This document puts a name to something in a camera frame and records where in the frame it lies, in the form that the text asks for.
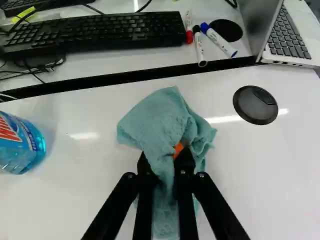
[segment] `blue liquid bottle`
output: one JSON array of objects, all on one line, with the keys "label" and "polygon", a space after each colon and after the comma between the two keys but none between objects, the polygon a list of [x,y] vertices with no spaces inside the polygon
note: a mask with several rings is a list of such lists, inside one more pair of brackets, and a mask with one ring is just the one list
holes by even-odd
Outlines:
[{"label": "blue liquid bottle", "polygon": [[24,174],[45,154],[45,139],[31,122],[0,111],[0,172]]}]

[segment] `marker cap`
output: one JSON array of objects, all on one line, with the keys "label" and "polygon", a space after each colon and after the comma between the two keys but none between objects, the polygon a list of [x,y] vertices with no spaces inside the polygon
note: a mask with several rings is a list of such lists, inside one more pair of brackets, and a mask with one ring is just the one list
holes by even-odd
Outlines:
[{"label": "marker cap", "polygon": [[206,22],[200,24],[201,32],[207,34],[208,29],[210,29],[209,25]]},{"label": "marker cap", "polygon": [[194,35],[193,35],[192,31],[189,30],[186,32],[186,43],[192,44],[193,41],[194,41]]},{"label": "marker cap", "polygon": [[192,28],[193,34],[199,33],[200,32],[200,26],[199,25],[194,25]]}]

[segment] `teal rag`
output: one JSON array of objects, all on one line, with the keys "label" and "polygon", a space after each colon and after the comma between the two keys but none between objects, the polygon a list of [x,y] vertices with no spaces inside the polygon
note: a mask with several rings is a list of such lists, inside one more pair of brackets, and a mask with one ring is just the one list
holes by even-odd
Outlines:
[{"label": "teal rag", "polygon": [[189,108],[176,86],[150,94],[119,121],[117,141],[144,151],[152,171],[163,183],[154,191],[155,237],[179,239],[177,202],[172,197],[174,146],[187,139],[196,164],[194,172],[204,171],[205,156],[213,147],[216,131]]}]

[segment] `blue marker cap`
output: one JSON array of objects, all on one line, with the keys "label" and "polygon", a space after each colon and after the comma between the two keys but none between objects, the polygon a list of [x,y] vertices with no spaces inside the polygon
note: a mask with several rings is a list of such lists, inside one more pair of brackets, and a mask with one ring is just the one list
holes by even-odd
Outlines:
[{"label": "blue marker cap", "polygon": [[210,29],[209,25],[206,22],[200,24],[201,32],[207,34],[208,29]]}]

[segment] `black marker cap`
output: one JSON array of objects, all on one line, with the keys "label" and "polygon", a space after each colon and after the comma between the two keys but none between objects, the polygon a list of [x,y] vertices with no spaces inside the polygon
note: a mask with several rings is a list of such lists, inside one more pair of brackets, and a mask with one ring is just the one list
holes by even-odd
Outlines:
[{"label": "black marker cap", "polygon": [[192,28],[192,32],[193,35],[195,35],[196,33],[200,32],[200,26],[199,25],[194,25],[194,27]]}]

